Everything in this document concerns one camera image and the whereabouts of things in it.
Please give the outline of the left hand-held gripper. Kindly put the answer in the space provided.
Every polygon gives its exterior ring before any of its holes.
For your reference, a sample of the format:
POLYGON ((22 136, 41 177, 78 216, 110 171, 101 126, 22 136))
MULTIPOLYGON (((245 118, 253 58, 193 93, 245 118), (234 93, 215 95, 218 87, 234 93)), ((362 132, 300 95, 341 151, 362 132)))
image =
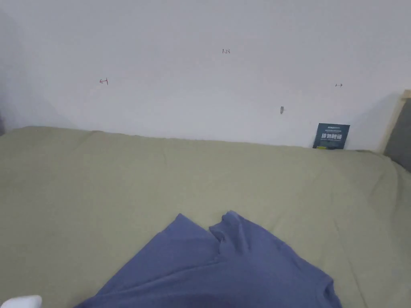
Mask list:
POLYGON ((7 299, 1 308, 41 308, 42 297, 39 295, 20 296, 7 299))

